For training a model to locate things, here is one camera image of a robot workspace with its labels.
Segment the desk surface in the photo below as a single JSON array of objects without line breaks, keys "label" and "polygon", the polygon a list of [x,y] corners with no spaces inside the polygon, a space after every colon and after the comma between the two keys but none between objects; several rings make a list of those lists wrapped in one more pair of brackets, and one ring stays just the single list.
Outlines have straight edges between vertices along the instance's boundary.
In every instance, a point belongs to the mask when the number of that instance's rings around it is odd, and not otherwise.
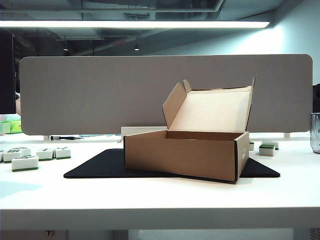
[{"label": "desk surface", "polygon": [[24,134],[0,136],[1,149],[67,146],[72,158],[39,162],[39,169],[12,172],[0,164],[1,228],[231,229],[320,227],[320,155],[307,138],[281,140],[274,157],[250,157],[279,178],[240,178],[237,184],[185,178],[66,179],[63,174],[105,149],[122,148],[120,137],[44,141]]}]

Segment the box flap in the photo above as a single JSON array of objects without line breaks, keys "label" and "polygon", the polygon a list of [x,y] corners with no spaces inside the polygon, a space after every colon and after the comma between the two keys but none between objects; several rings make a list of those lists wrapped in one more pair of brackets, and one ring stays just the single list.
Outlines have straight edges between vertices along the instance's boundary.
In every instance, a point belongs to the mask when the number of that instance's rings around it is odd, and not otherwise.
[{"label": "box flap", "polygon": [[220,89],[191,89],[185,80],[183,90],[178,83],[162,107],[168,129],[246,131],[255,80],[251,86]]},{"label": "box flap", "polygon": [[179,111],[182,103],[184,102],[187,94],[181,84],[178,82],[164,104],[162,111],[165,119],[166,126],[169,128],[174,121],[177,112]]}]

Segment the black mat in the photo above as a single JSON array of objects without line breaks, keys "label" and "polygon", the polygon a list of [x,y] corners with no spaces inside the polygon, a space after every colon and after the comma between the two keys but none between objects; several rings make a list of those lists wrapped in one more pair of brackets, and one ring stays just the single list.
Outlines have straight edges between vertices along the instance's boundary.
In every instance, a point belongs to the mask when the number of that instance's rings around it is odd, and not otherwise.
[{"label": "black mat", "polygon": [[[121,149],[107,149],[90,160],[84,162],[75,169],[63,175],[67,179],[88,179],[88,178],[189,178],[206,181],[216,179],[191,177],[173,173],[142,171],[125,168],[125,154]],[[261,163],[249,158],[241,178],[277,178],[280,174]]]}]

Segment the glass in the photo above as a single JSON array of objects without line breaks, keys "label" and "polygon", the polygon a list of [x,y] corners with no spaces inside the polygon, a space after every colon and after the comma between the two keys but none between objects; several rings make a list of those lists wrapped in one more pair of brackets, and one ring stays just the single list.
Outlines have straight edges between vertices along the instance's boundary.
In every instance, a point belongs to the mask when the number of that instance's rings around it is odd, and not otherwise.
[{"label": "glass", "polygon": [[311,147],[320,154],[320,112],[311,113]]}]

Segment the open cardboard box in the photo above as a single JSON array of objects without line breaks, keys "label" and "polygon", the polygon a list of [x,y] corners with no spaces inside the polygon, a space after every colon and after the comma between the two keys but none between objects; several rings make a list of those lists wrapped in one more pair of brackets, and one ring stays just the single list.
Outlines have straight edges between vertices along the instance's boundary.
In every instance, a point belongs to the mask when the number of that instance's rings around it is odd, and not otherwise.
[{"label": "open cardboard box", "polygon": [[249,159],[255,79],[220,89],[177,83],[162,106],[168,130],[125,136],[125,167],[237,182]]}]

